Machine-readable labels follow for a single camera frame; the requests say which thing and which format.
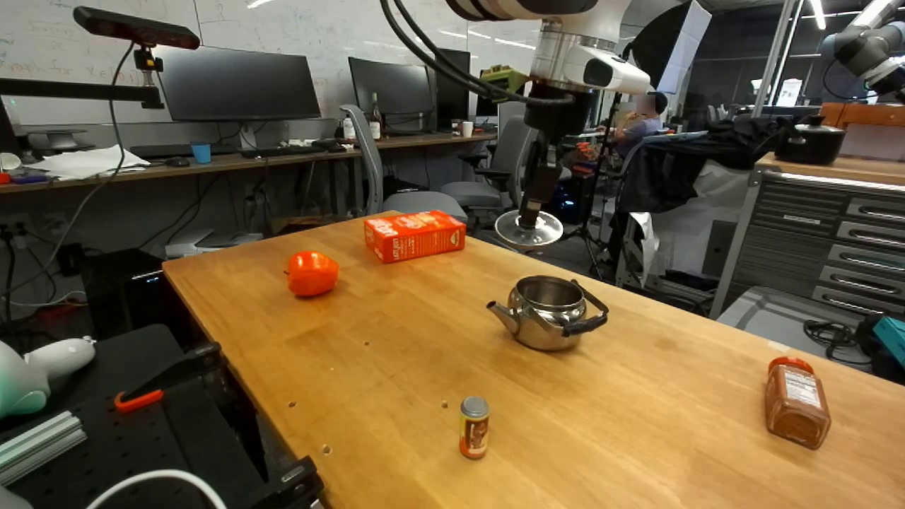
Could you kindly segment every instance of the wooden table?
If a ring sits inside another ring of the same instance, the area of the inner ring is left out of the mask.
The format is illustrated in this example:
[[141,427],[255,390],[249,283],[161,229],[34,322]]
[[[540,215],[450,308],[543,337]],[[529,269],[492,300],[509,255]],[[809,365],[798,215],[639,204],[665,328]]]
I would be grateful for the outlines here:
[[[286,291],[297,249],[339,260],[334,294]],[[812,359],[834,424],[803,450],[764,427],[781,345],[472,238],[382,266],[348,221],[164,274],[334,506],[905,506],[899,385]],[[580,280],[611,322],[523,348],[484,305],[529,274]],[[484,461],[455,450],[469,393],[492,407]]]

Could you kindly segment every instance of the small jar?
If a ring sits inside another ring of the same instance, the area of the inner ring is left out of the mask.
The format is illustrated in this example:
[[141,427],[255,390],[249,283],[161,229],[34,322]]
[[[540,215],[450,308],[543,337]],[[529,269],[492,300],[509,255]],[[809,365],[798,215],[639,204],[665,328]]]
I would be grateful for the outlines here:
[[458,452],[464,458],[484,458],[489,438],[489,404],[481,396],[467,396],[461,402]]
[[766,430],[817,450],[829,433],[829,404],[815,368],[798,356],[769,362]]

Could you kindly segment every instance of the cable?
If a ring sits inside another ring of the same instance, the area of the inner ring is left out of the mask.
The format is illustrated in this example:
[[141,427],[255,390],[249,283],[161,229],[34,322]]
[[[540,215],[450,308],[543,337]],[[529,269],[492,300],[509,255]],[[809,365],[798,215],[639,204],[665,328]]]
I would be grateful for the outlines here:
[[57,300],[45,300],[45,303],[28,303],[28,300],[14,300],[11,305],[14,308],[54,308],[54,305],[62,305],[62,303],[68,303],[68,300],[74,300],[74,297],[88,297],[85,291],[65,291],[65,294],[59,294]]
[[102,503],[107,503],[113,495],[119,495],[122,489],[130,489],[136,484],[144,481],[158,481],[158,478],[175,478],[175,481],[187,481],[192,484],[215,509],[226,509],[223,498],[198,475],[184,472],[184,469],[150,469],[150,472],[139,472],[133,478],[124,478],[119,484],[113,484],[110,489],[105,489],[99,498],[93,498],[88,503],[88,509],[99,509]]
[[382,0],[382,11],[385,11],[385,20],[387,25],[393,28],[393,34],[399,37],[399,42],[404,48],[410,48],[424,65],[430,65],[433,71],[438,71],[441,76],[458,82],[461,88],[478,93],[478,96],[486,96],[486,99],[512,99],[512,102],[529,102],[529,105],[571,105],[574,96],[568,93],[566,99],[537,99],[537,96],[520,96],[520,93],[509,93],[509,90],[501,90],[501,88],[492,88],[469,74],[461,74],[436,45],[433,40],[416,25],[416,20],[410,17],[410,11],[404,8],[402,0],[393,0],[399,14],[407,20],[407,25],[419,34],[419,40],[433,51],[424,54],[399,25],[399,20],[393,17],[390,11],[390,0]]
[[[119,82],[119,74],[122,74],[122,65],[124,59],[133,54],[136,42],[130,42],[130,48],[122,54],[116,71],[113,71],[113,79],[110,79],[110,88],[116,88]],[[85,206],[91,198],[96,198],[96,192],[102,192],[110,181],[116,181],[122,164],[124,164],[124,147],[122,147],[122,133],[119,133],[119,119],[116,119],[116,107],[113,107],[113,99],[107,99],[107,107],[110,107],[110,124],[113,124],[113,136],[116,136],[116,147],[119,147],[119,161],[113,167],[113,172],[107,178],[99,178],[96,187],[91,187],[91,192],[79,201],[76,212],[71,215],[68,226],[62,229],[57,246],[51,249],[51,255],[45,257],[45,269],[57,260],[57,252],[62,249],[62,243],[68,240],[68,235],[74,232],[74,226],[79,223]]]

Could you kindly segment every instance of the orange box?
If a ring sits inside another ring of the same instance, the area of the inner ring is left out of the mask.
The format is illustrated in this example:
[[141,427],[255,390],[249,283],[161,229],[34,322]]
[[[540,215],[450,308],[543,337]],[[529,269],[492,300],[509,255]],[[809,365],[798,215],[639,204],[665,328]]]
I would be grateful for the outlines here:
[[365,221],[365,243],[385,263],[461,252],[464,235],[464,223],[441,209]]

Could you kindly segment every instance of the white robot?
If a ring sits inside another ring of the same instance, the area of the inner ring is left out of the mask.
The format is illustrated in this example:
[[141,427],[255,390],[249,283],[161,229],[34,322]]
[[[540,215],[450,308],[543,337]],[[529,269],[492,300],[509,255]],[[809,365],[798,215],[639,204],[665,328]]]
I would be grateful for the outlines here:
[[523,201],[520,209],[495,221],[498,235],[512,246],[540,249],[563,238],[563,223],[540,206],[560,178],[557,144],[568,133],[583,130],[594,99],[591,93],[650,90],[650,76],[617,54],[628,3],[631,0],[447,0],[458,17],[472,23],[543,20],[529,76],[532,96],[512,96],[455,71],[416,25],[402,0],[393,0],[393,6],[416,37],[399,25],[390,0],[382,0],[390,28],[424,65],[481,96],[520,99],[529,105],[526,122],[540,133],[540,141],[523,178]]
[[874,0],[823,40],[823,57],[846,65],[880,102],[905,102],[905,23],[885,23],[897,8],[899,0]]

